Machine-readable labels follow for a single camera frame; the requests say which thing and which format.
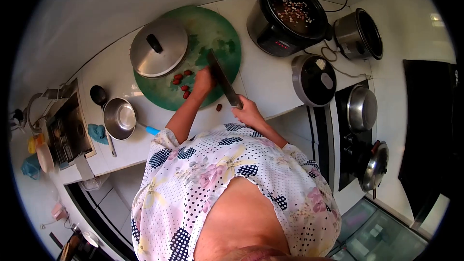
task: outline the blue handle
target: blue handle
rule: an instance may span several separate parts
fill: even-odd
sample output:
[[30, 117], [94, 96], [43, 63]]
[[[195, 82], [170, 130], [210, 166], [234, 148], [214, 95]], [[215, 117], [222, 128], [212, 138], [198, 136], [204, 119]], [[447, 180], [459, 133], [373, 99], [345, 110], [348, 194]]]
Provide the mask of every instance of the blue handle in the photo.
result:
[[150, 126], [145, 127], [145, 131], [153, 135], [157, 135], [159, 132], [158, 129], [154, 129], [153, 127], [150, 127]]

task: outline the spoon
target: spoon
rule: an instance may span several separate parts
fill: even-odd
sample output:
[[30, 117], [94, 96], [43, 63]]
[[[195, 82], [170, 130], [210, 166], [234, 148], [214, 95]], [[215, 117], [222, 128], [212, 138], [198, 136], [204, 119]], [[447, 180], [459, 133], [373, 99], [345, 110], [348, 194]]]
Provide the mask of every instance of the spoon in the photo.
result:
[[[108, 102], [108, 97], [106, 96], [105, 90], [102, 87], [95, 85], [92, 88], [90, 88], [90, 97], [92, 98], [92, 101], [95, 104], [101, 107], [101, 113], [103, 114], [103, 108]], [[105, 127], [105, 134], [108, 140], [109, 150], [111, 150], [111, 154], [113, 155], [113, 157], [116, 157], [116, 152], [113, 146], [113, 141], [111, 140], [111, 136], [108, 134], [108, 130], [106, 130], [106, 127]]]

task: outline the faucet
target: faucet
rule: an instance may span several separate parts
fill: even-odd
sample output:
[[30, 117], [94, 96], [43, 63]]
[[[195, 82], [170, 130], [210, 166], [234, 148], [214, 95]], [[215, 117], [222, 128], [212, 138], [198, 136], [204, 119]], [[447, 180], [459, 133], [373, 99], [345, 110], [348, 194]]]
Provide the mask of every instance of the faucet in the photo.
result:
[[66, 99], [66, 98], [69, 98], [72, 94], [73, 94], [72, 85], [66, 85], [66, 84], [64, 84], [61, 88], [58, 88], [58, 89], [47, 89], [43, 93], [34, 94], [29, 100], [29, 104], [27, 104], [27, 113], [26, 113], [27, 114], [26, 120], [32, 132], [42, 133], [42, 129], [40, 127], [35, 128], [34, 125], [31, 123], [29, 112], [31, 111], [32, 102], [34, 102], [36, 99], [41, 98], [41, 97], [47, 98], [49, 100]]

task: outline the red digital display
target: red digital display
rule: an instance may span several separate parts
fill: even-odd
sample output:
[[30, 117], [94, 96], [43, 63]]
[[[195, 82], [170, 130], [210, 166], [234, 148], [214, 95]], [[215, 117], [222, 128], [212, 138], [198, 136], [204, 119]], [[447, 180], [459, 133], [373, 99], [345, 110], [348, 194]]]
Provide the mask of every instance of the red digital display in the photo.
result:
[[280, 45], [281, 47], [283, 47], [284, 49], [286, 49], [287, 47], [284, 46], [283, 44], [279, 43], [279, 42], [275, 42], [276, 44]]

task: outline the polka dot fabric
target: polka dot fabric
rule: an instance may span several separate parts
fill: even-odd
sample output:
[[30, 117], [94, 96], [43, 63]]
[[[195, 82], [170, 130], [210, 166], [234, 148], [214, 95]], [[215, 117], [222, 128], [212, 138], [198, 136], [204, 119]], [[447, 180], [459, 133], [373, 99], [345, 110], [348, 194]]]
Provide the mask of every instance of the polka dot fabric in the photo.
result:
[[132, 241], [140, 260], [193, 261], [206, 216], [230, 180], [257, 185], [294, 256], [325, 256], [340, 233], [340, 213], [316, 162], [278, 148], [239, 124], [220, 125], [179, 145], [164, 129], [150, 146], [132, 203]]
[[157, 168], [158, 166], [164, 164], [164, 162], [167, 160], [167, 157], [171, 153], [171, 150], [168, 148], [161, 149], [160, 151], [156, 152], [150, 157], [150, 160], [148, 163], [151, 165], [151, 168]]

